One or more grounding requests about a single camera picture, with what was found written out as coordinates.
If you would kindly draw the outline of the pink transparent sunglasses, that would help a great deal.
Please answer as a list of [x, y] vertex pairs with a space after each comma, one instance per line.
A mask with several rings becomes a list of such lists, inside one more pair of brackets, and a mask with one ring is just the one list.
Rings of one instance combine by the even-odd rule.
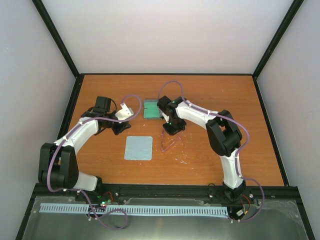
[[168, 143], [168, 145], [165, 145], [165, 130], [163, 129], [160, 135], [160, 146], [161, 146], [161, 151], [163, 153], [167, 152], [170, 148], [174, 147], [178, 142], [181, 142], [182, 146], [184, 146], [184, 142], [182, 138], [178, 135], [174, 139], [171, 139]]

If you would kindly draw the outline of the teal glasses case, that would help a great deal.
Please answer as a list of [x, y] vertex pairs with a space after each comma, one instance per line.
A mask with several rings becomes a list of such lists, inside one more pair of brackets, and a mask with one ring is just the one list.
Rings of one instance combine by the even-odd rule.
[[145, 99], [143, 101], [143, 118], [144, 119], [160, 119], [161, 114], [157, 106], [156, 99]]

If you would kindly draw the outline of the light blue cleaning cloth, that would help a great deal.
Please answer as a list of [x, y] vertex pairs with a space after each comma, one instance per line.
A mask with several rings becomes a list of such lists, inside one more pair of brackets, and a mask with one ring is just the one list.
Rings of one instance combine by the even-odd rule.
[[124, 159], [127, 161], [150, 161], [153, 156], [152, 136], [128, 136]]

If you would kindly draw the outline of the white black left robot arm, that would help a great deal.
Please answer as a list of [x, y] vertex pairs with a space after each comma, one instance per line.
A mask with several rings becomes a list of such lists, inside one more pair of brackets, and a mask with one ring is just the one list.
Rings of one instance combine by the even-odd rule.
[[80, 116], [69, 132], [55, 142], [41, 146], [38, 180], [51, 192], [83, 190], [92, 201], [103, 198], [104, 188], [98, 185], [101, 179], [80, 172], [77, 153], [92, 136], [105, 129], [119, 135], [131, 127], [128, 120], [134, 116], [133, 110], [121, 103], [119, 109], [111, 111], [112, 103], [112, 99], [98, 96], [95, 105]]

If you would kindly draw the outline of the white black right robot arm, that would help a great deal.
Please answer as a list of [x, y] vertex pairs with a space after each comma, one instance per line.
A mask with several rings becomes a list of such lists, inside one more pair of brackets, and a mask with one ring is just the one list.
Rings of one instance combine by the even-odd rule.
[[235, 202], [245, 190], [246, 183], [241, 174], [238, 153], [243, 136], [230, 112], [211, 111], [181, 96], [175, 100], [163, 96], [159, 98], [157, 107], [165, 119], [163, 129], [170, 136], [184, 131], [186, 121], [206, 130], [210, 147], [221, 160], [225, 198]]

